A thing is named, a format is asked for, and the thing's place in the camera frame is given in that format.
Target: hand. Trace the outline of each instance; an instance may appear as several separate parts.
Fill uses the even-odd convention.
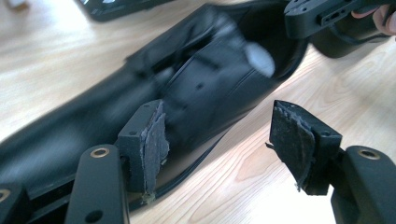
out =
[[[388,11],[389,11],[389,5],[384,5],[382,7],[376,8],[374,10],[362,14],[352,12],[352,16],[359,19],[366,17],[374,12],[373,20],[376,28],[385,35],[396,35],[396,12],[393,12],[389,16],[388,20],[385,23],[385,26],[383,26],[383,20],[387,16]]]

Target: wooden table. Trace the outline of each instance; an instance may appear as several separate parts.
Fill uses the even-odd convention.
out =
[[[123,59],[202,5],[177,0],[97,23],[77,1],[0,5],[0,141],[93,86]],[[239,1],[215,1],[231,4]],[[344,136],[396,161],[396,43],[334,60],[310,48],[298,71],[237,123],[178,188],[133,223],[334,223],[330,197],[298,193],[268,140],[275,99],[309,110]]]

